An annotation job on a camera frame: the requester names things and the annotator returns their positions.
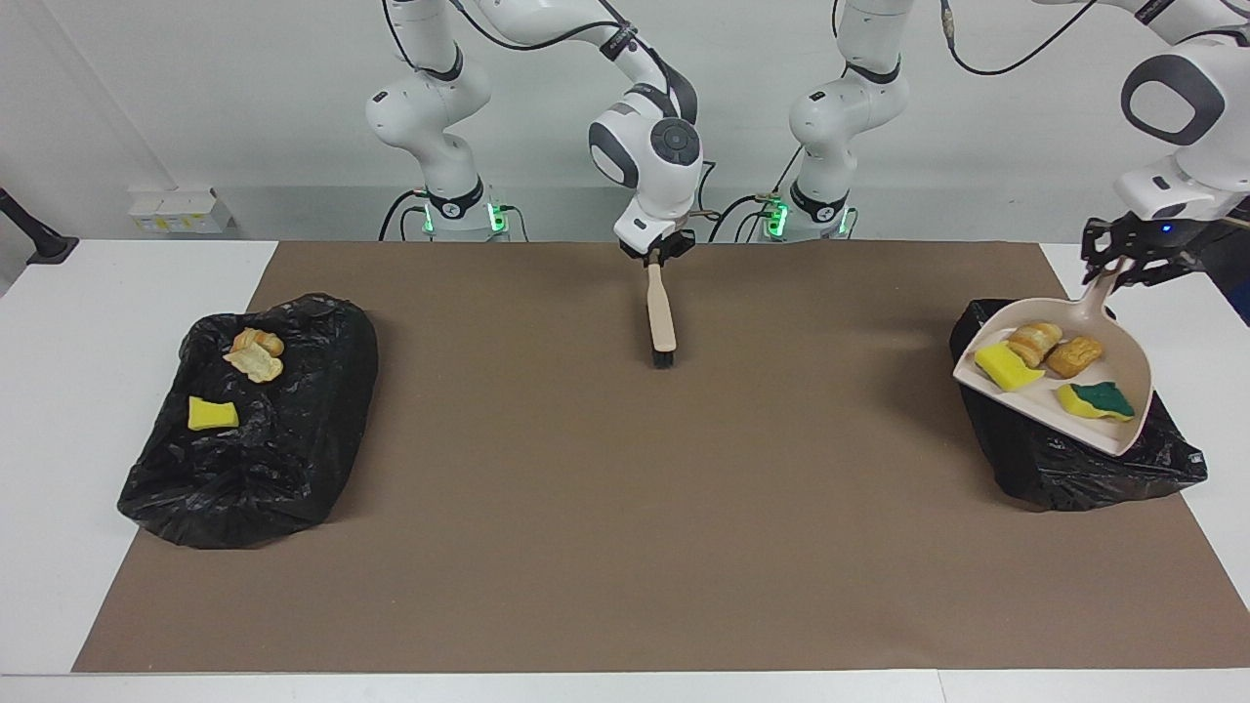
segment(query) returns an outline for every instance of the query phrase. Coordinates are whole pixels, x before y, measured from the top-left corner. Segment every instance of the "black plastic bag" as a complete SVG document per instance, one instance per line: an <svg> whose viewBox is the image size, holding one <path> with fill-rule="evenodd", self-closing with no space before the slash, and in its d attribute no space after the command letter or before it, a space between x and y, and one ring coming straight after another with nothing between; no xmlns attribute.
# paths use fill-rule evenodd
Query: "black plastic bag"
<svg viewBox="0 0 1250 703"><path fill-rule="evenodd" d="M1011 300L974 300L950 336L958 360ZM1185 442L1156 394L1136 444L1111 457L960 385L994 479L1008 494L1051 510L1092 510L1170 495L1206 480L1202 453Z"/></svg>
<svg viewBox="0 0 1250 703"><path fill-rule="evenodd" d="M244 328L278 334L285 370L258 385L221 357ZM118 500L175 544L240 548L322 523L365 432L378 338L365 313L325 294L198 321L156 427ZM191 432L188 398L231 402L239 428Z"/></svg>

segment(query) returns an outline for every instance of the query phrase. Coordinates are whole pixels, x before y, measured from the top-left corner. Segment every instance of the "pastry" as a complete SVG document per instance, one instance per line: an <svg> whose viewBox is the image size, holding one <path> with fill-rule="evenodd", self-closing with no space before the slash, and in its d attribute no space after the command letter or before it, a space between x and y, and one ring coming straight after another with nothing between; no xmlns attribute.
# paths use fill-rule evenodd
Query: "pastry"
<svg viewBox="0 0 1250 703"><path fill-rule="evenodd" d="M1046 365L1064 378L1075 378L1101 357L1101 343L1089 336L1078 336L1055 349L1055 353L1046 359Z"/></svg>
<svg viewBox="0 0 1250 703"><path fill-rule="evenodd" d="M1031 323L1011 333L1008 348L1024 359L1030 369L1041 365L1042 359L1064 338L1064 330L1051 323Z"/></svg>
<svg viewBox="0 0 1250 703"><path fill-rule="evenodd" d="M1002 390L1019 390L1046 375L1046 372L1026 367L1006 341L979 349L974 359Z"/></svg>
<svg viewBox="0 0 1250 703"><path fill-rule="evenodd" d="M191 395L186 409L186 428L192 432L239 427L239 410L234 403L209 403Z"/></svg>
<svg viewBox="0 0 1250 703"><path fill-rule="evenodd" d="M269 352L270 357L281 357L282 352L286 350L286 345L282 340L271 331L265 331L260 329L244 328L238 335L235 335L235 341L230 346L231 352L238 352L249 344L259 344L261 349Z"/></svg>
<svg viewBox="0 0 1250 703"><path fill-rule="evenodd" d="M269 383L282 373L282 360L269 355L255 341L222 357L230 365L248 374L252 383Z"/></svg>
<svg viewBox="0 0 1250 703"><path fill-rule="evenodd" d="M1069 383L1056 390L1055 394L1059 397L1059 404L1064 407L1064 410L1078 418L1112 418L1126 423L1136 417L1129 399L1110 382L1098 385L1076 385Z"/></svg>

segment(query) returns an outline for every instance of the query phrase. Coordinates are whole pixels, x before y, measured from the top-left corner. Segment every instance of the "beige dustpan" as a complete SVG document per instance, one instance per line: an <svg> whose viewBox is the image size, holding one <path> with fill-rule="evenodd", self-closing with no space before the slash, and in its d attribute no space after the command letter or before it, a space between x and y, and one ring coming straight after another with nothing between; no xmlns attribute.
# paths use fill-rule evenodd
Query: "beige dustpan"
<svg viewBox="0 0 1250 703"><path fill-rule="evenodd" d="M1106 314L1106 299L1115 289L1120 273L1131 266L1121 259L1114 270L1102 275L1085 289L1085 295L1072 303L1049 298L1030 298L1012 303L990 318L981 331L972 338L955 364L955 380L982 393L994 400L1028 415L1058 432L1089 444L1112 457L1129 450L1141 434L1146 410L1154 395L1150 360L1132 335ZM972 360L982 346L1002 341L1019 326L1034 321L1054 323L1064 329L1064 340L1090 336L1102 343L1102 358L1079 377L1065 380L1046 369L1046 377L1014 393L998 387ZM1124 397L1132 404L1136 417L1128 423L1111 419L1091 420L1069 414L1059 404L1055 390L1064 384L1094 385L1115 382Z"/></svg>

